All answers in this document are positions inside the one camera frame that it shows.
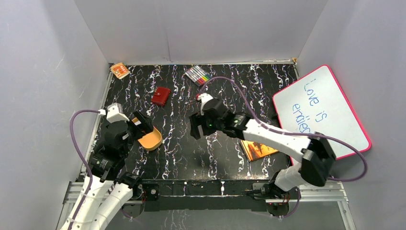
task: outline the white wall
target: white wall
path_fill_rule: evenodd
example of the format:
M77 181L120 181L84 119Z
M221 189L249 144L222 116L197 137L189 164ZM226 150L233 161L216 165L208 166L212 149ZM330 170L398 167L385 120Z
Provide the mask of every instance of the white wall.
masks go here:
M81 165L69 119L100 106L107 71L73 0L0 1L2 230L55 229ZM82 149L94 120L77 120Z
M406 226L405 41L406 1L330 0L298 58L301 76L332 67L372 139L368 174L344 184L359 230ZM352 177L362 167L353 156L335 171Z
M75 0L109 62L298 57L327 0Z

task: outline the book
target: book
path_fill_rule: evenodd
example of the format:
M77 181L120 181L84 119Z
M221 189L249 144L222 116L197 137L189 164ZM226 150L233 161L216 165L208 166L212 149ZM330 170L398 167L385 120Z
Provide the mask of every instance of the book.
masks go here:
M241 146L250 162L279 152L274 148L247 140L242 140Z

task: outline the wallet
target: wallet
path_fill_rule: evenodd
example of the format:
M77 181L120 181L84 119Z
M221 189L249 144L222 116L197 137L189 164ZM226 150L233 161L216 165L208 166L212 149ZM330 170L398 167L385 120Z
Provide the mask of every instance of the wallet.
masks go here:
M158 87L154 93L154 96L152 96L152 103L164 106L166 100L169 97L169 94L170 94L170 89L164 88L164 87Z

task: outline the table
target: table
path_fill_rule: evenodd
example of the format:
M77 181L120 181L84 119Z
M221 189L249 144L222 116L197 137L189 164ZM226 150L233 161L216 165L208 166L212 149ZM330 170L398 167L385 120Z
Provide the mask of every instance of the table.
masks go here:
M119 80L112 78L104 108L112 103L123 105L124 113L135 110L153 119L162 133L163 143L154 151L146 151L136 142L126 159L125 171L143 179L183 180L247 180L268 179L289 166L283 153L248 162L239 140L221 132L195 140L190 136L189 116L198 111L195 101L198 87L183 73L191 65L127 66L131 75ZM230 64L201 65L213 76L229 77L246 94L259 118L279 126L272 96L296 80L293 64ZM171 94L164 107L151 103L157 87L166 87ZM248 112L243 100L230 82L215 80L206 92L224 100L232 111ZM99 124L95 143L101 141Z

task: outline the orange packet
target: orange packet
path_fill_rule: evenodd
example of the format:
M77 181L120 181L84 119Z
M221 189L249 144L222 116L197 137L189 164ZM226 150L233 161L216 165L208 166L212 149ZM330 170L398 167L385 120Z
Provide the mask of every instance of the orange packet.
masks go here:
M123 77L130 74L130 71L122 62L113 65L112 67L110 67L110 69L118 79L122 79Z

